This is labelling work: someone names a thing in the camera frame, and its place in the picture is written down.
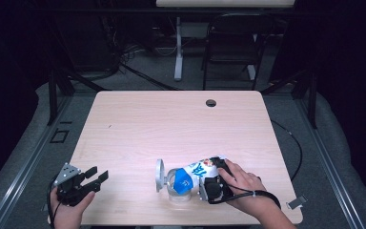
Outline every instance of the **gray carpet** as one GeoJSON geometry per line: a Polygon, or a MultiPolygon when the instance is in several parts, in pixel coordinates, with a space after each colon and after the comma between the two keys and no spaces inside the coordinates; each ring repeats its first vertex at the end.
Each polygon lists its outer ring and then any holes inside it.
{"type": "MultiPolygon", "coordinates": [[[[164,56],[157,53],[134,52],[130,55],[127,65],[182,90],[201,90],[202,72],[200,66],[202,53],[195,44],[193,44],[193,47],[192,49],[190,47],[185,49],[183,79],[180,82],[173,80],[174,54],[164,56]]],[[[275,58],[275,51],[276,48],[271,47],[266,52],[257,86],[258,90],[268,87],[268,76],[275,58]]],[[[229,73],[236,75],[238,79],[247,78],[247,73],[238,71],[237,68],[223,68],[216,72],[218,73],[214,76],[216,78],[229,73]]],[[[146,80],[123,68],[111,77],[94,82],[107,89],[118,91],[159,90],[146,80]]],[[[52,176],[60,170],[63,163],[70,160],[95,95],[95,92],[85,85],[78,82],[73,82],[73,84],[77,90],[76,94],[70,100],[65,97],[62,99],[62,113],[51,127],[46,126],[49,120],[48,86],[44,85],[37,91],[40,96],[40,103],[34,118],[0,173],[0,207],[2,207],[3,200],[8,196],[7,191],[10,190],[13,181],[18,178],[19,171],[35,154],[36,149],[39,151],[40,156],[34,157],[36,166],[28,168],[30,169],[30,177],[23,180],[25,187],[18,190],[19,196],[16,196],[18,198],[3,213],[4,216],[0,212],[0,227],[49,228],[47,212],[42,211],[45,204],[47,185],[52,176]],[[68,133],[63,143],[50,143],[55,131],[68,133]],[[44,135],[48,136],[47,141],[40,142],[44,135]]],[[[209,90],[249,90],[249,85],[249,82],[239,80],[227,87],[224,81],[215,81],[213,85],[210,85],[209,90]]],[[[298,225],[298,228],[350,228],[352,226],[345,217],[338,197],[334,192],[333,184],[328,179],[328,174],[322,165],[319,148],[316,146],[316,140],[311,134],[309,124],[303,121],[305,115],[302,110],[303,103],[291,99],[288,94],[290,89],[291,85],[276,94],[264,96],[264,99],[271,119],[291,131],[302,147],[302,165],[293,185],[296,194],[298,196],[304,195],[309,201],[302,208],[304,220],[298,225]]],[[[324,142],[366,228],[366,188],[350,165],[347,141],[330,107],[321,96],[318,97],[317,101],[316,121],[317,132],[324,142]]],[[[299,161],[299,149],[286,131],[275,124],[273,126],[291,176],[295,172],[299,161]]]]}

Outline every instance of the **light wood surface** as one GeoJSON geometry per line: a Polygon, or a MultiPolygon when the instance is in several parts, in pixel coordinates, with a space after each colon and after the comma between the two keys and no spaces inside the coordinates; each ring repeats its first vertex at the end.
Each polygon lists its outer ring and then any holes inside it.
{"type": "Polygon", "coordinates": [[[158,7],[291,8],[295,0],[156,0],[158,7]]]}
{"type": "Polygon", "coordinates": [[[156,161],[165,173],[210,156],[224,155],[255,173],[281,202],[293,223],[299,209],[286,202],[295,192],[258,92],[102,92],[97,94],[76,145],[71,164],[86,171],[109,170],[86,210],[88,225],[258,224],[222,203],[192,199],[174,203],[166,186],[156,193],[156,161]],[[215,107],[206,101],[213,99],[215,107]]]}

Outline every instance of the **chair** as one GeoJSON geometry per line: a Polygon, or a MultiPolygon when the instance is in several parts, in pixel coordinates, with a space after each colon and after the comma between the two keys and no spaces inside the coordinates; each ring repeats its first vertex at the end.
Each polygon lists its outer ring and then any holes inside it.
{"type": "Polygon", "coordinates": [[[267,14],[226,13],[210,22],[201,67],[203,90],[206,90],[208,63],[244,65],[243,71],[248,65],[256,66],[254,90],[265,42],[274,26],[274,19],[267,14]]]}

